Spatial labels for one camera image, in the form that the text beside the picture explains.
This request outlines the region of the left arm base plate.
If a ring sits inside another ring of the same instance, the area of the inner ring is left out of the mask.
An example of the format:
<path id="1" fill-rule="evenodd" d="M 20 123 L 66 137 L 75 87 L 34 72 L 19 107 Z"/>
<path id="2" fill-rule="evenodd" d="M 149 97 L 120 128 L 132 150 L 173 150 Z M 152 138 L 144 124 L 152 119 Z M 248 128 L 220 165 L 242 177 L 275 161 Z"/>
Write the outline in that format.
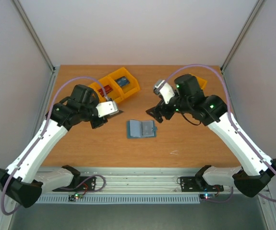
<path id="1" fill-rule="evenodd" d="M 69 186 L 66 187 L 66 189 L 62 189 L 62 188 L 57 188 L 54 189 L 53 192 L 81 192 L 81 191 L 85 191 L 87 189 L 87 191 L 94 191 L 95 190 L 95 185 L 96 185 L 96 177 L 92 177 L 90 179 L 87 180 L 87 176 L 82 176 L 80 178 L 79 184 L 82 183 L 79 187 L 75 188 L 75 189 L 70 189 L 68 190 Z"/>

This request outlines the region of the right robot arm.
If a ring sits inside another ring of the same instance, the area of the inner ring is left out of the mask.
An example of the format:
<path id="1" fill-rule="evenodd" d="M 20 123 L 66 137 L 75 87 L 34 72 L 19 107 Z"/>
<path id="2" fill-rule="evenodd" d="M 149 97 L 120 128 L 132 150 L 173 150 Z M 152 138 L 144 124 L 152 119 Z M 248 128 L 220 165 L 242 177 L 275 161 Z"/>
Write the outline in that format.
<path id="1" fill-rule="evenodd" d="M 192 117 L 213 131 L 240 162 L 239 167 L 217 168 L 206 165 L 195 175 L 197 187 L 203 191 L 214 185 L 236 187 L 247 197 L 259 194 L 276 173 L 276 159 L 263 153 L 244 133 L 226 103 L 216 95 L 205 96 L 198 80 L 185 74 L 174 80 L 173 89 L 164 80 L 154 85 L 160 102 L 146 111 L 157 122 L 170 120 L 175 113 Z"/>

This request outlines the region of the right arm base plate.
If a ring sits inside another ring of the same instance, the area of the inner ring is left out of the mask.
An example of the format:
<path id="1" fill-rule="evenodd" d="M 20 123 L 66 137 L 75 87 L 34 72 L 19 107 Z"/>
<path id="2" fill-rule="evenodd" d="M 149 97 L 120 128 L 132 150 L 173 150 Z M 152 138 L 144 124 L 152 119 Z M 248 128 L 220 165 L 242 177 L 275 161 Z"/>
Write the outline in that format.
<path id="1" fill-rule="evenodd" d="M 182 176 L 176 180 L 177 184 L 180 185 L 182 192 L 223 192 L 224 187 L 222 185 L 199 185 L 195 177 L 193 176 Z"/>

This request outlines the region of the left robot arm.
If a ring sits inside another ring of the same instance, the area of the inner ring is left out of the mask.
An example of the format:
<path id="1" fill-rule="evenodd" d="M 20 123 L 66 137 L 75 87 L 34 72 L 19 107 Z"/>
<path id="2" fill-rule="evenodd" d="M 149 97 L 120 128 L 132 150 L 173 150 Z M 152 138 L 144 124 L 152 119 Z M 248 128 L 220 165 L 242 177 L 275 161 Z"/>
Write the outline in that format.
<path id="1" fill-rule="evenodd" d="M 64 165 L 55 172 L 37 175 L 39 167 L 73 126 L 90 122 L 93 129 L 98 128 L 107 123 L 108 115 L 117 111 L 118 106 L 112 99 L 107 98 L 105 102 L 100 102 L 94 89 L 81 84 L 75 85 L 70 96 L 50 108 L 38 133 L 20 156 L 6 169 L 0 168 L 2 198 L 8 196 L 28 208 L 43 193 L 55 189 L 77 190 L 83 182 L 81 173 L 75 168 Z"/>

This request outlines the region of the black VIP card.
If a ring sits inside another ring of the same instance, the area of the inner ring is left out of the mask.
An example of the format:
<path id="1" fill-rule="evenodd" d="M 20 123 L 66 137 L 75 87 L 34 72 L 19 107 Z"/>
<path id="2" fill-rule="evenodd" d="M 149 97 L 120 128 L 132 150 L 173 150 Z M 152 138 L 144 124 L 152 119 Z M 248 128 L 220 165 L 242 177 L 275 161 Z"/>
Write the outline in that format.
<path id="1" fill-rule="evenodd" d="M 122 114 L 124 111 L 123 110 L 118 110 L 118 111 L 116 111 L 116 112 L 113 112 L 112 114 L 109 114 L 108 115 L 108 118 L 113 118 L 113 117 L 115 117 L 115 116 L 118 116 L 118 115 L 120 115 L 120 114 Z"/>

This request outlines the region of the teal leather card holder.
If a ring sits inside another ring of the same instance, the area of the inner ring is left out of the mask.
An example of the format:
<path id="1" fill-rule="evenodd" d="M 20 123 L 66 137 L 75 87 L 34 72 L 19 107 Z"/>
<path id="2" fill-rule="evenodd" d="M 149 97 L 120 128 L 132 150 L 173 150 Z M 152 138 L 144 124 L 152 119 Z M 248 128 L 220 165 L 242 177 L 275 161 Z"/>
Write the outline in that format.
<path id="1" fill-rule="evenodd" d="M 155 138 L 157 136 L 157 127 L 154 120 L 128 120 L 126 122 L 127 138 Z"/>

